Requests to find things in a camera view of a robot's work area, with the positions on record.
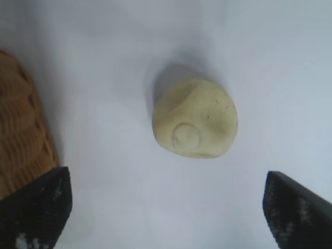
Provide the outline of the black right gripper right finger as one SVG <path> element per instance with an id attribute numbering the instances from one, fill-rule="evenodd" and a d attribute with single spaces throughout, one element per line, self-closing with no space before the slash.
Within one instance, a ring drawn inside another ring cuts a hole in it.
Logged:
<path id="1" fill-rule="evenodd" d="M 263 213 L 279 248 L 331 248 L 331 203 L 289 176 L 268 172 Z"/>

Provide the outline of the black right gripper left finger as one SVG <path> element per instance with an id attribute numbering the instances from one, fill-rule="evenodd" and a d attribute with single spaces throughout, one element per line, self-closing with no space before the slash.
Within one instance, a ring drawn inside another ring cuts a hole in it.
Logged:
<path id="1" fill-rule="evenodd" d="M 54 248 L 72 211 L 67 167 L 56 167 L 1 200 L 1 248 Z"/>

